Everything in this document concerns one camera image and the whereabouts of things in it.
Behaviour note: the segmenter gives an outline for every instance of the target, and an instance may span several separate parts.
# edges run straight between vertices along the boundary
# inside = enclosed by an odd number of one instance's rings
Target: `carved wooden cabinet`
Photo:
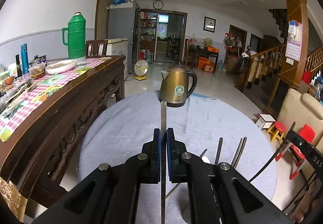
[[[66,193],[59,184],[77,146],[107,99],[124,98],[125,57],[111,57],[54,93],[0,143],[0,177],[24,198],[49,207]]]

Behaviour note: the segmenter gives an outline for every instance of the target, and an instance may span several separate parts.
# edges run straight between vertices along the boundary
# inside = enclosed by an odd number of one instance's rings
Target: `staircase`
[[[238,76],[236,88],[247,96],[260,110],[263,110],[277,80],[286,43],[259,52],[244,60],[242,74]],[[311,80],[315,79],[323,67],[323,46],[307,56],[305,72],[311,72]]]
[[[276,24],[281,31],[280,37],[287,40],[288,36],[288,21],[287,21],[287,9],[270,9],[273,18],[276,20]]]

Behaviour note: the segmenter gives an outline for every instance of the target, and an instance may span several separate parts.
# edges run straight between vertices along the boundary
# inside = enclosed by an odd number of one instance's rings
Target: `framed picture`
[[[204,26],[203,30],[215,32],[215,19],[204,17]]]

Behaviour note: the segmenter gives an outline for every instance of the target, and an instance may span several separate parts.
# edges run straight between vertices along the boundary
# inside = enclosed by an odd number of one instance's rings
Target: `light blue tablecloth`
[[[248,140],[236,169],[248,180],[273,154],[263,133],[248,117],[217,99],[191,95],[183,107],[167,108],[167,127],[174,129],[175,139],[184,142],[188,152],[200,155],[207,148],[205,155],[211,162],[215,161],[220,137],[223,137],[220,162],[231,164],[240,138],[246,136]],[[84,138],[80,180],[100,163],[115,166],[140,153],[143,144],[152,140],[154,128],[160,128],[157,92],[128,97],[105,110]],[[252,184],[271,200],[276,181],[274,160]],[[166,193],[174,185],[168,180]],[[187,185],[181,184],[166,200],[166,223],[185,223],[181,210],[187,203]],[[160,211],[160,184],[142,185],[136,223],[160,223]]]

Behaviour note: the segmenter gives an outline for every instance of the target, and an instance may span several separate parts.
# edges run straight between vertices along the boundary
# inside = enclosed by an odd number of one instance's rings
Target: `thermos handle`
[[[186,73],[187,73],[187,76],[192,77],[192,79],[193,79],[192,86],[189,89],[189,91],[187,92],[187,97],[186,98],[188,98],[192,94],[192,92],[194,91],[194,89],[196,87],[196,84],[197,84],[197,76],[192,71],[186,71]]]
[[[68,28],[62,28],[62,34],[63,34],[63,44],[64,45],[66,45],[66,46],[68,46],[68,41],[67,42],[65,42],[65,31],[67,31],[68,30]]]

